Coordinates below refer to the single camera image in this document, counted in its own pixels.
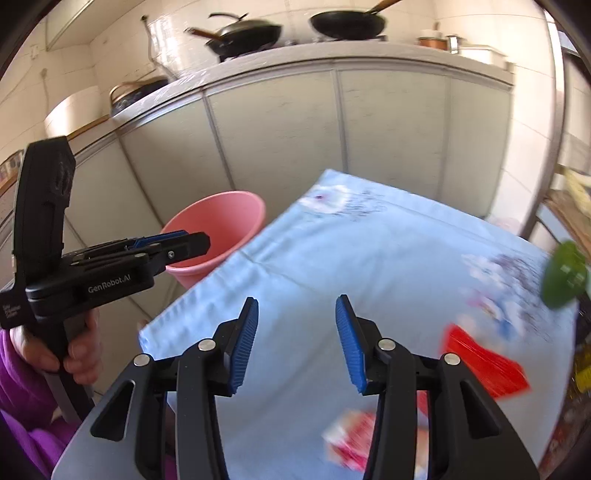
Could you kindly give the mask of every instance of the red bag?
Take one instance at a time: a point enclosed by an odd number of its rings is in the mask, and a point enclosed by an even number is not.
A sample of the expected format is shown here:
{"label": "red bag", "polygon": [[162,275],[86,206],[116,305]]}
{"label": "red bag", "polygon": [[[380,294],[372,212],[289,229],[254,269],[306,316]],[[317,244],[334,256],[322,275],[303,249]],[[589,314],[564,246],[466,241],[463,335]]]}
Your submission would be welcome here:
{"label": "red bag", "polygon": [[[443,353],[456,353],[472,370],[492,398],[521,393],[530,389],[520,364],[478,345],[458,325],[450,325],[443,336]],[[427,394],[419,392],[418,408],[427,414]]]}

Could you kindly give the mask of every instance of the countertop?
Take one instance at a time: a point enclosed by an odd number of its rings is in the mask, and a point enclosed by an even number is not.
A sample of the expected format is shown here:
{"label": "countertop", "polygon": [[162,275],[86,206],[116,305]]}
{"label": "countertop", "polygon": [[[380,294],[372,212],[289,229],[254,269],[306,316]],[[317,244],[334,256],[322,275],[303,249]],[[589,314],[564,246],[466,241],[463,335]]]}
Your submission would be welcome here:
{"label": "countertop", "polygon": [[170,83],[166,87],[137,101],[109,121],[79,135],[72,142],[72,150],[76,153],[98,140],[98,138],[117,129],[117,127],[121,127],[146,112],[192,90],[199,90],[216,82],[256,70],[280,67],[287,64],[343,59],[381,59],[430,63],[476,73],[509,86],[512,86],[514,82],[512,73],[496,66],[459,55],[452,55],[446,51],[415,45],[377,41],[333,41],[274,48],[227,60],[224,63],[203,70],[186,72],[176,82]]}

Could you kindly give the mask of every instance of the white cabinet door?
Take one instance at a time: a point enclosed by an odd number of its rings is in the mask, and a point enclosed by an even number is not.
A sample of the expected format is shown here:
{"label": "white cabinet door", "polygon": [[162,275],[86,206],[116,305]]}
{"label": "white cabinet door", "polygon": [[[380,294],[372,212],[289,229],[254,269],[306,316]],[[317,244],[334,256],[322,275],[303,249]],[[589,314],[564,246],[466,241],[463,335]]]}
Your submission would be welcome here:
{"label": "white cabinet door", "polygon": [[511,94],[454,79],[451,109],[440,201],[484,217],[501,174]]}
{"label": "white cabinet door", "polygon": [[0,288],[14,279],[12,273],[12,231],[0,245]]}
{"label": "white cabinet door", "polygon": [[165,223],[186,206],[231,190],[202,100],[133,130],[122,142]]}
{"label": "white cabinet door", "polygon": [[104,393],[133,358],[140,353],[138,324],[146,319],[128,300],[120,299],[99,308],[104,369],[95,388]]}
{"label": "white cabinet door", "polygon": [[64,250],[62,250],[62,254],[68,254],[70,252],[84,248],[84,245],[80,243],[78,237],[74,234],[66,222],[64,222],[63,242]]}
{"label": "white cabinet door", "polygon": [[210,101],[236,188],[265,200],[268,221],[325,169],[342,169],[329,72],[251,83]]}
{"label": "white cabinet door", "polygon": [[445,145],[446,77],[352,70],[340,78],[349,171],[435,198]]}
{"label": "white cabinet door", "polygon": [[78,165],[66,215],[86,245],[161,229],[118,142]]}

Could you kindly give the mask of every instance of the finger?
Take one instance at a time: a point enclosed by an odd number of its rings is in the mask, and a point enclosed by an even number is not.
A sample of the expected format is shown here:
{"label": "finger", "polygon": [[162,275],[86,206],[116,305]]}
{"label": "finger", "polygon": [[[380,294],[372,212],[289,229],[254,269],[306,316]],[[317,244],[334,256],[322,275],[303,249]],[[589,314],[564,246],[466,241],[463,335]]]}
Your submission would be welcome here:
{"label": "finger", "polygon": [[83,360],[88,354],[98,348],[100,344],[99,332],[96,329],[89,329],[76,338],[68,345],[68,354],[75,360]]}
{"label": "finger", "polygon": [[29,365],[50,372],[59,370],[60,362],[57,357],[25,327],[20,326],[10,330],[10,337],[15,350]]}
{"label": "finger", "polygon": [[84,373],[74,375],[74,381],[80,385],[92,385],[99,378],[99,375],[103,371],[103,363],[97,362]]}
{"label": "finger", "polygon": [[103,354],[103,344],[99,343],[94,349],[90,351],[82,359],[75,359],[71,356],[64,360],[64,369],[71,374],[78,374],[85,372],[95,363],[97,363]]}
{"label": "finger", "polygon": [[86,326],[89,330],[99,329],[99,309],[92,309],[86,316]]}

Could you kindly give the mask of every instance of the table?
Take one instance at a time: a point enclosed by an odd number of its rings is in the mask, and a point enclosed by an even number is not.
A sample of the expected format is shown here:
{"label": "table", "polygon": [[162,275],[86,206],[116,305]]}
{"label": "table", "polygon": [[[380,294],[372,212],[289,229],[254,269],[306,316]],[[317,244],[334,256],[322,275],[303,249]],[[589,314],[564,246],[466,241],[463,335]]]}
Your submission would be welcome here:
{"label": "table", "polygon": [[217,401],[231,478],[359,479],[324,458],[321,434],[347,408],[375,408],[350,384],[335,326],[338,295],[383,335],[439,357],[457,323],[517,361],[531,387],[499,405],[539,462],[573,355],[573,303],[538,298],[547,254],[445,205],[327,170],[252,242],[140,333],[155,358],[178,355],[260,303],[244,385]]}

